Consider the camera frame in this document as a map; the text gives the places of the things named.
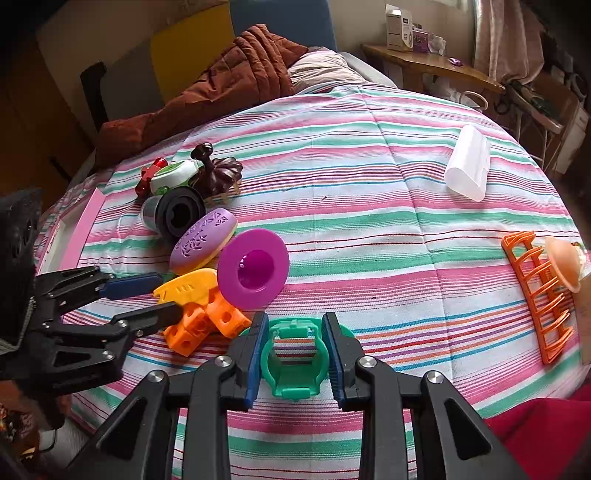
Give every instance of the white pillowcase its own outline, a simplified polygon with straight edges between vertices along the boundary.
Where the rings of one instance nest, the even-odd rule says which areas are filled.
[[[320,83],[338,80],[367,83],[359,73],[351,69],[346,60],[332,50],[310,51],[288,70],[296,93]]]

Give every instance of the floor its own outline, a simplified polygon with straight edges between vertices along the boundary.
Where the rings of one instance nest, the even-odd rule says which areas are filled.
[[[567,184],[560,180],[553,180],[552,183],[579,229],[585,247],[591,249],[591,211]]]

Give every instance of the lavender oval soap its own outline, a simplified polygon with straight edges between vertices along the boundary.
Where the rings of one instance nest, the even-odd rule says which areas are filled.
[[[200,218],[174,246],[170,255],[170,269],[185,275],[201,268],[228,243],[238,220],[223,208],[216,208]]]

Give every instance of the brown pumpkin decoration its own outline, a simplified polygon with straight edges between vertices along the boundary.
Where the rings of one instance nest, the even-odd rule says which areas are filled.
[[[189,186],[197,190],[201,197],[208,198],[225,194],[233,186],[236,194],[240,193],[239,182],[242,178],[242,164],[234,157],[214,158],[211,143],[197,145],[191,152],[191,158],[203,163],[197,173],[189,180]]]

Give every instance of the striped tablecloth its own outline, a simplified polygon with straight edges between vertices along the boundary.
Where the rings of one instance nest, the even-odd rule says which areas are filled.
[[[460,129],[469,122],[491,141],[486,197],[479,203],[443,181]],[[69,191],[38,245],[47,241],[59,211],[96,186],[106,201],[79,266],[100,265],[117,276],[166,272],[169,251],[142,224],[134,186],[141,167],[156,157],[187,159],[205,141],[215,156],[232,155],[244,165],[242,193],[225,205],[239,220],[238,232],[264,227],[288,246],[290,275],[267,309],[271,318],[335,311],[367,354],[413,375],[440,370],[484,417],[529,398],[566,396],[586,373],[576,336],[558,362],[542,365],[528,307],[499,244],[504,234],[520,230],[580,241],[560,197],[497,124],[424,95],[335,83],[185,132]],[[570,296],[568,302],[572,308]],[[66,321],[97,325],[153,303],[150,296],[101,300]],[[150,370],[191,370],[226,345],[212,337],[184,359],[160,334],[138,340],[125,378],[76,394],[73,415],[96,428]],[[410,418],[405,420],[413,470]],[[273,398],[263,381],[250,413],[228,414],[232,473],[356,478],[361,427],[359,413],[337,409],[327,381],[318,397],[297,403]]]

